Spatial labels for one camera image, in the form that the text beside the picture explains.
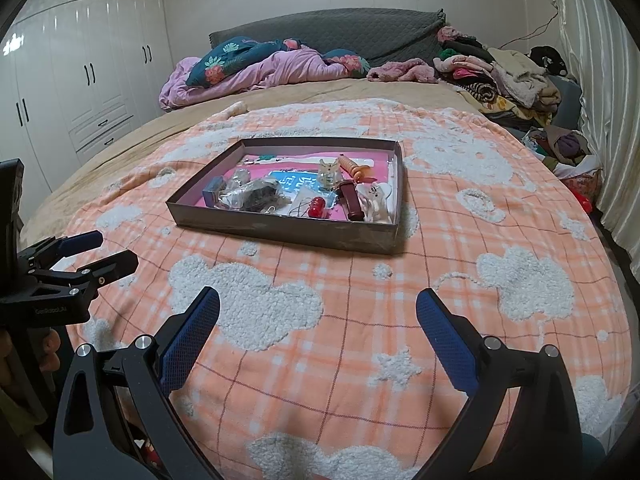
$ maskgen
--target drawer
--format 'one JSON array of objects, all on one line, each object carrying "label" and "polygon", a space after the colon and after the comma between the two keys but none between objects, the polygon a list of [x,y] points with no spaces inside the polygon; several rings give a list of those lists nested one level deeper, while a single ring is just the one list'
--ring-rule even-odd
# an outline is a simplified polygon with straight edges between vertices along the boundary
[{"label": "drawer", "polygon": [[111,146],[118,139],[121,139],[122,137],[130,133],[132,130],[131,121],[129,121],[130,118],[131,117],[125,119],[122,123],[112,126],[110,129],[103,132],[100,137],[92,140],[91,143],[82,148],[82,150],[78,151],[78,159],[80,160],[80,164],[87,163],[102,150],[106,149],[108,146]]},{"label": "drawer", "polygon": [[118,104],[110,110],[103,112],[85,124],[69,132],[71,142],[76,150],[84,148],[97,137],[100,137],[105,131],[113,128],[114,125],[121,123],[129,114],[124,103]]}]

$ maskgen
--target curtain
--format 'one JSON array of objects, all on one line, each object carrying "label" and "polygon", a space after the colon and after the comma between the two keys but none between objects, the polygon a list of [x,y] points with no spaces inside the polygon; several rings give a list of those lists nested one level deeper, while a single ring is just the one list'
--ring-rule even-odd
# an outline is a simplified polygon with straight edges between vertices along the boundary
[{"label": "curtain", "polygon": [[640,281],[640,50],[609,0],[558,0],[566,63],[582,86],[582,131],[603,165],[602,224]]}]

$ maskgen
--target metal bolt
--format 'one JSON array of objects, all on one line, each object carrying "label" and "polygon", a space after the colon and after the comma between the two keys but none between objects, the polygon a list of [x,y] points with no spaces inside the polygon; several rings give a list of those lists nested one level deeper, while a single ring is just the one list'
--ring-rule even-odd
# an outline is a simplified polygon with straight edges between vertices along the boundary
[{"label": "metal bolt", "polygon": [[549,357],[558,357],[560,355],[560,351],[553,345],[546,345],[545,354],[547,354]]},{"label": "metal bolt", "polygon": [[91,345],[84,344],[84,345],[80,345],[76,352],[80,357],[84,357],[85,355],[88,355],[90,351],[91,351]]},{"label": "metal bolt", "polygon": [[502,342],[497,337],[489,336],[484,339],[484,346],[489,350],[499,350]]},{"label": "metal bolt", "polygon": [[148,335],[140,336],[136,339],[136,348],[140,348],[144,350],[145,348],[149,348],[151,346],[151,338]]}]

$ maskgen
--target floral pillow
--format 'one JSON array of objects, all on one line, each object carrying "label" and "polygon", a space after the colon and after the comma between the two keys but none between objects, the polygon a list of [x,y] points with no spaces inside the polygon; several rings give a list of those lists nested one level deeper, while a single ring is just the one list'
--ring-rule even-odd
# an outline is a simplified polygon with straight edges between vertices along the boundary
[{"label": "floral pillow", "polygon": [[236,36],[220,43],[196,63],[187,78],[187,86],[209,88],[279,50],[297,50],[300,45],[300,40],[260,43],[246,36]]},{"label": "floral pillow", "polygon": [[350,77],[361,79],[366,77],[371,70],[371,66],[369,62],[361,56],[358,56],[355,52],[351,50],[346,50],[345,48],[336,48],[335,50],[331,50],[322,56],[324,62],[327,64],[331,63],[340,63],[347,67],[347,70],[350,72]]}]

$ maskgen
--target orange toy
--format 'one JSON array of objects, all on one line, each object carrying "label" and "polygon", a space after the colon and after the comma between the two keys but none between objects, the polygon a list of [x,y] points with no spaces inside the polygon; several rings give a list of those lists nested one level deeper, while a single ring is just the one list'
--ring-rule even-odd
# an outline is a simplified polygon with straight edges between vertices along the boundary
[{"label": "orange toy", "polygon": [[370,166],[358,166],[348,156],[341,155],[338,157],[338,163],[341,168],[351,175],[351,178],[357,183],[362,182],[364,178],[369,176]]}]

